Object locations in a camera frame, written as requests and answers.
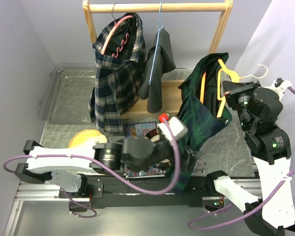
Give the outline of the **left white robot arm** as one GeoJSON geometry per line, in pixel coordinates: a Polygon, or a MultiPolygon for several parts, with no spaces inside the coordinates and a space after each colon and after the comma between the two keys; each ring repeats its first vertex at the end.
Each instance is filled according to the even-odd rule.
{"type": "Polygon", "coordinates": [[[180,153],[177,143],[168,140],[152,142],[145,137],[127,138],[121,143],[98,143],[93,148],[50,149],[37,146],[35,142],[25,152],[25,163],[19,163],[14,174],[23,182],[44,184],[50,182],[80,198],[87,194],[87,178],[82,174],[74,175],[71,170],[105,170],[130,188],[149,195],[169,192],[178,181],[180,172],[180,153]],[[155,163],[174,158],[175,170],[170,184],[158,191],[139,188],[117,173],[121,164],[133,171],[145,171],[155,163]]]}

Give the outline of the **green plaid skirt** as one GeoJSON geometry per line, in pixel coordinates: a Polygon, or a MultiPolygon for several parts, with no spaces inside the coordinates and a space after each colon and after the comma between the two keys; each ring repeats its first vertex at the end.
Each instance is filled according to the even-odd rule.
{"type": "Polygon", "coordinates": [[[209,54],[196,64],[191,74],[179,85],[182,105],[178,119],[188,129],[178,143],[180,152],[180,173],[173,188],[175,194],[182,194],[187,186],[196,161],[200,158],[202,145],[222,131],[232,121],[230,111],[225,108],[217,117],[220,101],[217,100],[217,73],[221,59],[226,62],[227,52],[209,54]]]}

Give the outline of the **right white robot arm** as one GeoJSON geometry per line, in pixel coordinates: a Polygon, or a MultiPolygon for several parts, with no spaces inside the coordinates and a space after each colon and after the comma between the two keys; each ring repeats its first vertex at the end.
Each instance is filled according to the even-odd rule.
{"type": "Polygon", "coordinates": [[[277,124],[281,99],[291,82],[277,79],[263,87],[259,82],[223,82],[228,106],[238,113],[244,139],[257,166],[262,196],[237,185],[224,171],[206,177],[206,192],[227,197],[243,214],[247,227],[260,236],[295,232],[291,190],[291,142],[277,124]]]}

